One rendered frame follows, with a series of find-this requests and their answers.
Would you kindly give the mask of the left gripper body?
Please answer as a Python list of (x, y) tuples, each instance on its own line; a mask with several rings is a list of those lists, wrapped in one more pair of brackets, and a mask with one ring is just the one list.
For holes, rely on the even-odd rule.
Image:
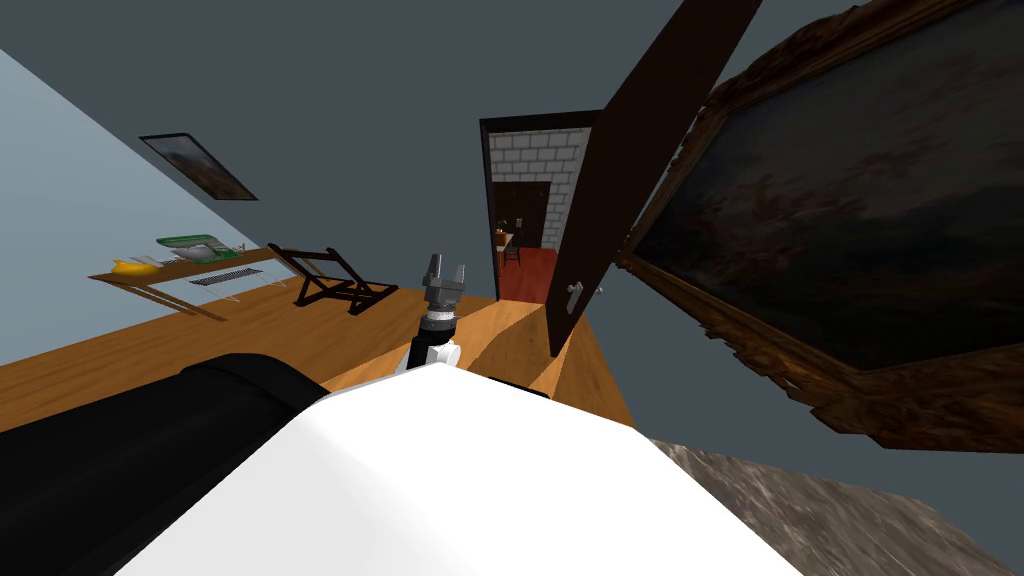
[(455, 316), (456, 305), (465, 288), (463, 282), (426, 276), (423, 286), (424, 300), (428, 303), (427, 316)]

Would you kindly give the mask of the dark folding chair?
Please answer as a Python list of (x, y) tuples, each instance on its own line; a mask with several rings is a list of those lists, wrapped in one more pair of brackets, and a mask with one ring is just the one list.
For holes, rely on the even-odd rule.
[[(268, 243), (267, 248), (303, 277), (302, 287), (294, 302), (297, 307), (304, 307), (324, 299), (334, 299), (349, 302), (348, 314), (357, 316), (399, 290), (399, 286), (395, 284), (366, 281), (331, 247), (327, 247), (324, 252), (311, 252), (284, 249), (274, 243)], [(335, 278), (324, 275), (312, 260), (334, 262), (341, 266), (348, 277)]]

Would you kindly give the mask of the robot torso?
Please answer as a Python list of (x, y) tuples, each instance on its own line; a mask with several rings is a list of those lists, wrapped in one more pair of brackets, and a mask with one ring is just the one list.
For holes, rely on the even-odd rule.
[(444, 364), (300, 413), (116, 576), (801, 576), (636, 429)]

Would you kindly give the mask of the dark brown door leaf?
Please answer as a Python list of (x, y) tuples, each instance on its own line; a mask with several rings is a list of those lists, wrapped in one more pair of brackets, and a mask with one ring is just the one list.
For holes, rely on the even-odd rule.
[[(624, 239), (763, 0), (683, 0), (594, 122), (545, 302), (552, 357), (569, 339)], [(566, 313), (566, 288), (584, 290)]]

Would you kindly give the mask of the wooden table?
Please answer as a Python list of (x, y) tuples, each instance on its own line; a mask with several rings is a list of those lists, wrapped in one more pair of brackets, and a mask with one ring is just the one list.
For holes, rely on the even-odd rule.
[(125, 276), (115, 273), (104, 273), (90, 276), (90, 279), (103, 282), (108, 285), (120, 288), (126, 292), (140, 296), (146, 300), (165, 305), (175, 312), (188, 316), (205, 316), (218, 322), (226, 322), (227, 319), (219, 316), (207, 308), (194, 305), (185, 300), (171, 296), (156, 288), (158, 284), (186, 280), (191, 284), (202, 280), (200, 288), (211, 292), (214, 296), (219, 293), (212, 291), (212, 286), (217, 283), (227, 282), (248, 276), (259, 276), (271, 285), (283, 286), (281, 280), (272, 280), (265, 273), (252, 272), (250, 269), (255, 264), (262, 264), (267, 261), (281, 260), (278, 253), (267, 247), (260, 247), (254, 250), (245, 251), (238, 258), (229, 258), (212, 263), (187, 263), (185, 261), (175, 261), (158, 268), (157, 272), (145, 276)]

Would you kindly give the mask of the small dark framed picture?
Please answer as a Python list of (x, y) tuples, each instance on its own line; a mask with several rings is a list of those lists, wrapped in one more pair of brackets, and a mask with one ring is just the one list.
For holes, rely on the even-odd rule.
[(258, 200), (190, 134), (148, 135), (140, 136), (140, 140), (211, 198), (223, 201)]

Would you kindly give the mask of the large painting in brown frame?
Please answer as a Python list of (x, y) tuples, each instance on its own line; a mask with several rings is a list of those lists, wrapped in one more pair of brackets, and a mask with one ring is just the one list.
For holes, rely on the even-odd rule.
[(617, 263), (836, 433), (1024, 454), (1024, 0), (870, 0), (716, 87)]

